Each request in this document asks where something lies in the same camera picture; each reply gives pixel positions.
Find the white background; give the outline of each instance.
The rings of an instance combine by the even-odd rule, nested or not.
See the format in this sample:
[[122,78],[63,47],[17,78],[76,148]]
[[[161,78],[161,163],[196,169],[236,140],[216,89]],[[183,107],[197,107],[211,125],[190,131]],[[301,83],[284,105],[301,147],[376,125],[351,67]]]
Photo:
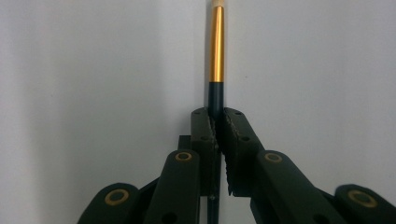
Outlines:
[[[226,105],[317,187],[396,204],[395,12],[227,1]],[[207,1],[1,0],[0,223],[76,223],[101,188],[159,176],[205,103],[209,23]],[[222,186],[220,223],[255,223]]]

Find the brush tip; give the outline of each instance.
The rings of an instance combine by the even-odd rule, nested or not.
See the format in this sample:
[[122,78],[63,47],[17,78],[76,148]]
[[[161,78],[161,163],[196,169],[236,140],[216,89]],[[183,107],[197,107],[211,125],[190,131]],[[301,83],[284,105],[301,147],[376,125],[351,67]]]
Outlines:
[[212,0],[212,7],[224,7],[224,0]]

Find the brass ring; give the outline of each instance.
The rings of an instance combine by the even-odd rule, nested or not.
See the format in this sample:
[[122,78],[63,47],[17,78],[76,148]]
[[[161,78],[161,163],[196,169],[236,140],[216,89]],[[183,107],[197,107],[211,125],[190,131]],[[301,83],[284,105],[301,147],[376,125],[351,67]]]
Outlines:
[[[121,197],[120,199],[117,199],[117,200],[112,200],[111,197],[112,197],[114,194],[117,194],[117,193],[121,193],[121,194],[122,194],[122,197]],[[128,197],[129,197],[129,193],[128,193],[127,190],[125,190],[125,189],[114,189],[114,190],[110,191],[110,192],[106,195],[106,197],[105,197],[105,202],[106,202],[106,204],[108,204],[108,205],[115,206],[115,205],[118,205],[118,204],[120,204],[120,203],[125,202],[125,201],[128,199]]]
[[272,152],[265,154],[264,158],[273,163],[282,162],[282,157]]
[[188,152],[179,152],[175,156],[177,161],[190,161],[192,158],[192,155]]
[[[368,199],[368,202],[363,201],[362,199],[360,199],[359,197],[357,197],[357,196],[359,196],[359,195],[366,197],[366,198]],[[362,191],[360,191],[360,190],[357,190],[357,189],[350,190],[350,191],[347,193],[347,196],[348,196],[349,199],[352,200],[354,203],[358,203],[358,204],[360,204],[360,205],[362,205],[362,206],[364,206],[364,207],[374,208],[374,207],[377,207],[377,206],[378,206],[378,202],[377,202],[371,195],[369,195],[369,194],[367,194],[367,193],[364,193],[364,192],[362,192]]]

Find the gold and black stick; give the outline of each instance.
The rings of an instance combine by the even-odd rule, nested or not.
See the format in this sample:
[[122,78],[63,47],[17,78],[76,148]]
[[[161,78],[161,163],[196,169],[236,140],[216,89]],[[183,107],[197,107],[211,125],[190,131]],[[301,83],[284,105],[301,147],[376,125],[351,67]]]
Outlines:
[[[213,0],[212,6],[208,112],[218,135],[224,107],[224,1]],[[208,224],[219,223],[220,152],[215,163],[213,184],[207,201]]]

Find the white surface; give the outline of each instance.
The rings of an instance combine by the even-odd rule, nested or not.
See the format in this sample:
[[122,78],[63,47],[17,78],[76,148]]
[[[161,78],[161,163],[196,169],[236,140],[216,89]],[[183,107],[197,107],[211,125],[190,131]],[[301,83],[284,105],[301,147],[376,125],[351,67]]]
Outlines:
[[[205,102],[206,1],[0,1],[0,223],[156,178]],[[226,105],[319,188],[396,204],[396,2],[226,2]],[[226,196],[220,223],[254,223]]]

